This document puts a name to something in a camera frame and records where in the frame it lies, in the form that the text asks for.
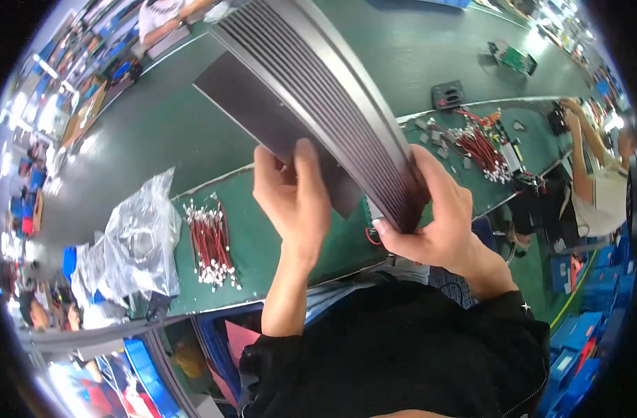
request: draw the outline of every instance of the assembly line table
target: assembly line table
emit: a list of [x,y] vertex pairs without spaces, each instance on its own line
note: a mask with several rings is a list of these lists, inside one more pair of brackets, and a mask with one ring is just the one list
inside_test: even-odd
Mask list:
[[[555,167],[571,149],[568,134],[554,137],[548,127],[546,114],[551,110],[550,100],[505,100],[485,102],[469,106],[469,111],[485,116],[500,109],[501,121],[510,137],[521,140],[519,150],[528,172],[542,175]],[[444,128],[465,126],[462,115],[425,113],[424,120],[434,117]],[[516,132],[512,125],[518,121],[525,126],[525,132]],[[411,144],[420,144],[436,153],[438,146],[421,144],[422,133],[411,120],[403,128]],[[494,183],[487,180],[474,164],[465,169],[462,159],[450,153],[447,159],[440,158],[448,172],[459,185],[469,188],[474,200],[474,218],[480,217],[507,202],[515,191],[511,184]],[[234,305],[263,300],[270,289],[280,255],[281,239],[272,223],[267,219],[252,196],[253,170],[250,164],[220,179],[207,182],[174,199],[177,210],[183,214],[183,205],[190,205],[191,199],[197,206],[211,205],[212,193],[222,201],[228,215],[230,233],[230,254],[237,269],[242,290],[226,284],[212,292],[211,284],[199,283],[194,273],[193,257],[188,225],[183,224],[181,237],[175,250],[175,261],[180,278],[181,294],[172,301],[169,315],[207,312]],[[431,220],[431,205],[422,216],[421,225]],[[333,211],[331,231],[325,239],[318,264],[309,278],[309,286],[358,272],[385,260],[387,252],[381,246],[372,245],[365,237],[368,225],[364,210],[359,207],[348,217],[342,218]]]

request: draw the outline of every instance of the factory floor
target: factory floor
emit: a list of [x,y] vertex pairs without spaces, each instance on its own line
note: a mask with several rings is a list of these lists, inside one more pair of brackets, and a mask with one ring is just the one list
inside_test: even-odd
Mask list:
[[[475,7],[392,0],[315,0],[363,62],[395,116],[431,108],[430,87],[459,79],[468,102],[588,93],[584,69],[535,31]],[[39,279],[55,277],[65,246],[93,242],[115,205],[175,167],[171,196],[252,162],[256,145],[191,83],[224,49],[204,26],[102,113],[46,193],[33,240]],[[486,42],[503,39],[539,63],[532,77],[496,66]],[[546,297],[541,260],[512,263],[516,282]]]

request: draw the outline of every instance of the black jacket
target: black jacket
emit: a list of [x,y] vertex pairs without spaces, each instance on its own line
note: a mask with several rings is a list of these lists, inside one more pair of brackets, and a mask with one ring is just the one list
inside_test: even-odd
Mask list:
[[532,414],[548,376],[548,324],[520,292],[465,310],[400,281],[361,289],[302,336],[261,336],[239,363],[241,416]]

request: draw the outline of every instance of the heat sink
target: heat sink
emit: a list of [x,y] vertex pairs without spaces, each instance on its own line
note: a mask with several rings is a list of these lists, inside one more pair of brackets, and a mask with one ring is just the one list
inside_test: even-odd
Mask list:
[[364,191],[398,231],[415,229],[425,199],[407,141],[313,3],[253,0],[211,32],[228,53],[196,80],[199,90],[285,163],[298,138],[312,140],[338,212],[347,215]]

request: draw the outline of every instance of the white shirt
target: white shirt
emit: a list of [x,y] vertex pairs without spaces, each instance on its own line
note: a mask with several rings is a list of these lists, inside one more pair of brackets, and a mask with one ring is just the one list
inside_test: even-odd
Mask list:
[[590,177],[593,179],[593,205],[576,193],[571,195],[579,237],[608,235],[626,220],[628,172],[620,166],[620,160],[605,150],[604,167]]
[[158,0],[152,5],[148,1],[140,8],[140,42],[144,42],[148,33],[160,28],[179,15],[179,11],[195,0]]

